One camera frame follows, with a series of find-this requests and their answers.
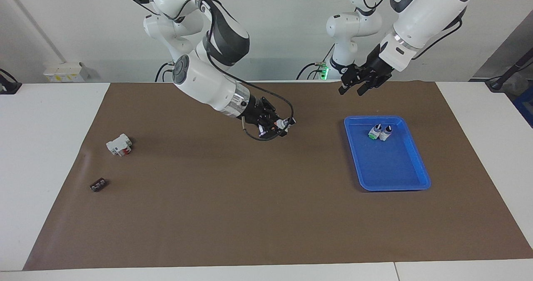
white table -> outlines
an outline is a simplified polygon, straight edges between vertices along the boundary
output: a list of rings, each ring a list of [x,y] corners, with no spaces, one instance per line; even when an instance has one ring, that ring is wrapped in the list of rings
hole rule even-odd
[[[132,268],[23,268],[109,84],[24,85],[0,97],[0,279],[11,280],[533,280],[533,260]],[[510,212],[533,244],[533,129],[482,83],[438,83]]]

wall socket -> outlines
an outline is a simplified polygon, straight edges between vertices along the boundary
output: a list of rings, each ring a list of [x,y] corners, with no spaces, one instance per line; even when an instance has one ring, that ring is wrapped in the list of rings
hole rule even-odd
[[[44,71],[49,82],[87,82],[89,73],[81,62],[66,62]]]

brown paper mat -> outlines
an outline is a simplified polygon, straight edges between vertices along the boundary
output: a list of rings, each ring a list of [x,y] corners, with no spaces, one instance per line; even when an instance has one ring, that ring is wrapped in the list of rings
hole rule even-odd
[[[298,121],[269,143],[172,84],[112,84],[24,269],[533,258],[436,84],[263,85]],[[374,114],[407,121],[429,190],[361,188],[343,120]]]

plastic tray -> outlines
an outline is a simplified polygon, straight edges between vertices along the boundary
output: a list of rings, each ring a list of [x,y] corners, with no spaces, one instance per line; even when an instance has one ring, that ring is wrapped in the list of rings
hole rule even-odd
[[[386,141],[372,140],[377,124],[392,126]],[[397,116],[352,116],[344,120],[361,186],[369,191],[425,190],[431,181],[404,119]]]

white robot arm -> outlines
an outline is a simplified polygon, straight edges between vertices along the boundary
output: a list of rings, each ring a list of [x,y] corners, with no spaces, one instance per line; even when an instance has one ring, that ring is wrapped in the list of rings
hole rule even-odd
[[[155,10],[145,18],[144,28],[170,51],[174,63],[172,80],[178,89],[227,116],[242,120],[245,131],[245,123],[257,126],[259,138],[253,137],[257,140],[283,137],[296,123],[292,115],[281,119],[265,97],[257,99],[242,85],[243,80],[225,72],[247,55],[250,43],[246,30],[219,0],[134,1],[141,6],[151,4]],[[195,48],[183,36],[202,31],[202,13],[211,21],[211,28]]]
[[[342,16],[333,16],[328,21],[328,33],[335,38],[335,52],[329,65],[331,70],[341,74],[343,85],[339,93],[344,94],[352,86],[364,82],[365,84],[358,89],[359,95],[381,86],[392,76],[391,73],[394,70],[403,71],[412,59],[418,58],[423,53],[415,57],[431,38],[455,25],[460,27],[461,18],[469,2],[469,0],[390,0],[399,18],[394,23],[392,31],[388,32],[380,44],[368,55],[367,62],[359,67],[353,64],[354,54],[348,55],[346,52],[353,51],[354,43],[346,44],[346,39],[349,37],[351,41],[356,36],[372,34],[360,30],[377,33],[378,24],[374,21],[378,21],[381,27],[381,17],[374,12],[374,7],[372,7],[373,10],[368,7],[369,3],[374,4],[375,0],[351,1],[357,6],[356,16],[359,20],[356,24],[346,25],[345,22],[340,21]],[[331,32],[332,29],[339,29],[339,25],[346,26],[349,31]]]

